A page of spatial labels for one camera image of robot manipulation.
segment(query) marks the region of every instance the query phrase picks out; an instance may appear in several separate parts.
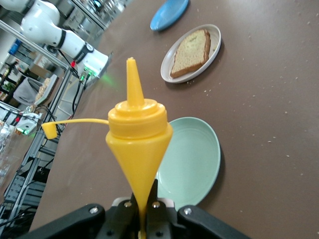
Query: white plate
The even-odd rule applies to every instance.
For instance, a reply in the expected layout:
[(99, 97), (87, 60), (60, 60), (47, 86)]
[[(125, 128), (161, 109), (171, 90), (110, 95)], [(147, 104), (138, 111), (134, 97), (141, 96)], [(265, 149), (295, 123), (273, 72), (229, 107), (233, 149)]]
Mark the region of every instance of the white plate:
[[(210, 34), (210, 50), (209, 50), (208, 61), (201, 68), (199, 68), (197, 71), (187, 73), (187, 74), (180, 76), (180, 77), (177, 77), (177, 78), (172, 78), (169, 74), (170, 74), (171, 69), (173, 67), (174, 56), (175, 56), (175, 53), (176, 53), (176, 50), (177, 50), (179, 44), (188, 35), (190, 35), (191, 33), (195, 32), (199, 29), (206, 29)], [(186, 82), (186, 81), (193, 79), (194, 77), (196, 77), (200, 73), (202, 73), (204, 70), (206, 70), (206, 68), (213, 62), (213, 60), (215, 59), (215, 57), (219, 51), (220, 44), (221, 44), (221, 34), (220, 34), (220, 30), (217, 26), (212, 25), (212, 24), (206, 24), (206, 25), (198, 26), (198, 27), (192, 29), (191, 31), (186, 33), (184, 36), (182, 36), (177, 42), (175, 42), (175, 44), (167, 52), (167, 54), (164, 57), (163, 62), (161, 64), (161, 68), (160, 68), (160, 74), (161, 74), (162, 78), (165, 81), (170, 82), (170, 83), (182, 83), (182, 82)]]

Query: blue plate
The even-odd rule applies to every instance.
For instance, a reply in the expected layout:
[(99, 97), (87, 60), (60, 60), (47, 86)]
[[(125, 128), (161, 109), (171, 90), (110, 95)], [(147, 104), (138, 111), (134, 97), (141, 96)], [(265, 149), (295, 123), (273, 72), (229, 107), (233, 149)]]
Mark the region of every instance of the blue plate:
[(151, 20), (151, 30), (161, 31), (171, 26), (185, 12), (189, 0), (167, 0)]

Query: bread crust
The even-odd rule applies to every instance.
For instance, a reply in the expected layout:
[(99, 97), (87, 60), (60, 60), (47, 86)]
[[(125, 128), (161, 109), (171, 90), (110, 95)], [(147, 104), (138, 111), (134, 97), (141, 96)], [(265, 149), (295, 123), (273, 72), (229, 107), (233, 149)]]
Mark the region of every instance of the bread crust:
[(208, 59), (209, 59), (209, 50), (210, 50), (210, 34), (209, 34), (209, 32), (206, 29), (204, 29), (204, 32), (205, 32), (205, 38), (206, 38), (205, 46), (204, 46), (204, 60), (202, 62), (198, 63), (198, 64), (186, 67), (186, 68), (181, 69), (179, 71), (171, 72), (170, 76), (172, 78), (177, 78), (177, 77), (185, 75), (185, 74), (187, 74), (189, 72), (196, 71), (208, 61)]

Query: green light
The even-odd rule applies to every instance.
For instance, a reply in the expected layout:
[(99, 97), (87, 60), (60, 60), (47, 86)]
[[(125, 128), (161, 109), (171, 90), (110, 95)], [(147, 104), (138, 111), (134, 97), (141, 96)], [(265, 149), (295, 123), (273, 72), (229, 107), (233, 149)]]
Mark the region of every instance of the green light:
[(101, 77), (101, 80), (103, 81), (103, 82), (105, 82), (105, 83), (107, 83), (109, 86), (111, 86), (111, 87), (116, 87), (116, 81), (115, 80), (113, 80), (109, 75), (103, 75), (102, 77)]

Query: yellow squeeze bottle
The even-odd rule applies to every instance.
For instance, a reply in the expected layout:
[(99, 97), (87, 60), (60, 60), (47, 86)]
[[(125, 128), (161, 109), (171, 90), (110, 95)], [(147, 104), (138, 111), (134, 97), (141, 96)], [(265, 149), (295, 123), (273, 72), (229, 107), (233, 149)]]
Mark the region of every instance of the yellow squeeze bottle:
[(165, 106), (144, 99), (135, 59), (127, 60), (127, 100), (115, 105), (104, 119), (71, 119), (48, 122), (42, 128), (48, 139), (57, 137), (58, 123), (96, 122), (108, 124), (106, 143), (123, 170), (139, 207), (141, 238), (146, 238), (148, 197), (157, 170), (173, 134)]

